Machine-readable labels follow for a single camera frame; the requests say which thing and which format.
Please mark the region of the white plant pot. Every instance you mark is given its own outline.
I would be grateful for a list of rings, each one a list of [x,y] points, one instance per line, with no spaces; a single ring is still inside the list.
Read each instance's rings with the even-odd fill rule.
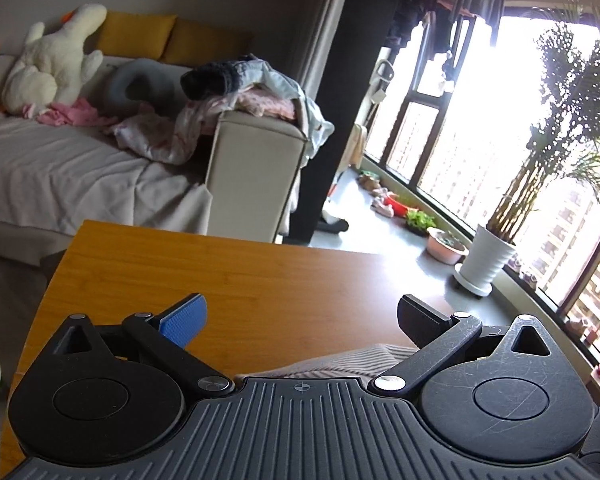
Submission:
[[[489,296],[494,278],[514,253],[514,245],[504,242],[484,226],[478,226],[468,255],[454,266],[455,281],[477,297]]]

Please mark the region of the yellow cushion right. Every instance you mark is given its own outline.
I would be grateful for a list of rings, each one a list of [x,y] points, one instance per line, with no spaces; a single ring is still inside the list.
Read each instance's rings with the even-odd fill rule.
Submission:
[[[177,18],[160,61],[197,67],[210,62],[234,60],[250,51],[252,40],[251,32]]]

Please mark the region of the grey neck pillow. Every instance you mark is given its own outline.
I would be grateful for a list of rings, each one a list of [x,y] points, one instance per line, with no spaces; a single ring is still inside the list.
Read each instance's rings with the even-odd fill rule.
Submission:
[[[187,103],[181,86],[186,67],[137,58],[114,68],[104,79],[100,109],[109,116],[128,118],[150,106],[156,114],[175,117]]]

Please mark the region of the pink cloth on sofa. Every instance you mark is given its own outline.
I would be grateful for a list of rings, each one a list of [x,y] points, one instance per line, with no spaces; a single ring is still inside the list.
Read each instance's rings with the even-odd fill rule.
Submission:
[[[77,99],[72,105],[52,103],[44,107],[28,104],[23,107],[22,116],[51,127],[100,128],[109,127],[118,122],[117,117],[106,117],[99,114],[98,109],[83,98]]]

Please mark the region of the pink basin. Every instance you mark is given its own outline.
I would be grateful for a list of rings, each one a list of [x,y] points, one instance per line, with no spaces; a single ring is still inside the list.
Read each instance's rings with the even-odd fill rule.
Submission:
[[[448,231],[430,226],[427,233],[426,252],[439,262],[455,266],[468,255],[468,248]]]

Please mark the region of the tall green potted plant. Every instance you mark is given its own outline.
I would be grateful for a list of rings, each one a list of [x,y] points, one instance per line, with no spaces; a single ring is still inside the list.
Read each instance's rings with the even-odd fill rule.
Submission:
[[[569,0],[535,11],[553,22],[536,42],[545,116],[530,126],[528,156],[486,222],[486,230],[507,244],[554,181],[573,180],[600,202],[600,39],[581,50],[574,36],[574,28],[584,24],[600,32],[600,7]]]

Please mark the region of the yellow cushion left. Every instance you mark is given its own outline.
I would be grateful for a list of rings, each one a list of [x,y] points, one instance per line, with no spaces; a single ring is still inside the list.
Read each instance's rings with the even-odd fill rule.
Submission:
[[[96,49],[117,58],[161,58],[176,15],[109,11],[99,31]]]

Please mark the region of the white plush duck toy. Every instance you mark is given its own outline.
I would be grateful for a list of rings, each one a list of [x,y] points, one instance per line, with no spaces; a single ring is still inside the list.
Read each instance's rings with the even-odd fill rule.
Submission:
[[[9,114],[20,116],[26,107],[72,105],[102,65],[102,51],[84,51],[85,41],[107,17],[99,3],[79,6],[56,32],[48,34],[42,22],[33,24],[23,50],[3,87],[2,104]]]

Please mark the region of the yellow cushion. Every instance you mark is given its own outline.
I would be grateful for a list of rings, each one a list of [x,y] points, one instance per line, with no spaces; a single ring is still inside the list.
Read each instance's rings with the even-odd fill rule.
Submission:
[[[161,58],[176,15],[109,11],[99,31],[96,49],[117,58]]]
[[[252,40],[251,32],[177,18],[160,61],[197,67],[210,62],[234,60],[250,51]]]

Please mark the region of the beige grey sofa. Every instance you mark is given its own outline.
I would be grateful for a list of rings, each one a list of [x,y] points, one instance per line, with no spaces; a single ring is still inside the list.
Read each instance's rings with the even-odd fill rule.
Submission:
[[[0,104],[14,65],[0,55]],[[0,109],[0,256],[36,266],[86,220],[272,242],[286,229],[306,116],[222,113],[182,166],[153,162],[99,128],[46,126]]]

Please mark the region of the dark curtain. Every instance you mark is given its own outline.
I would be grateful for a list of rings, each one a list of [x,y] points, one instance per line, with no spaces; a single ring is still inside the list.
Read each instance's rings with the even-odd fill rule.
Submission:
[[[344,0],[316,104],[335,126],[301,171],[288,238],[309,244],[399,0]]]

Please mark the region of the grey striped knit garment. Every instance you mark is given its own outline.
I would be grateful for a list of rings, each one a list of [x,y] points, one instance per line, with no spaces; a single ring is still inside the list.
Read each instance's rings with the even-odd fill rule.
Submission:
[[[353,377],[367,384],[374,377],[384,374],[389,368],[409,359],[417,351],[415,347],[396,344],[372,344],[366,348],[319,356],[274,368],[274,370],[239,374],[235,376],[234,381],[243,382],[249,377],[291,379]]]

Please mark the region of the green plant tray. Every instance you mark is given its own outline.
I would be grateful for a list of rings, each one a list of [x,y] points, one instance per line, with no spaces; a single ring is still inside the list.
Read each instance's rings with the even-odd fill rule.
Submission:
[[[419,236],[427,236],[428,230],[437,226],[436,219],[426,211],[408,208],[405,215],[405,227]]]

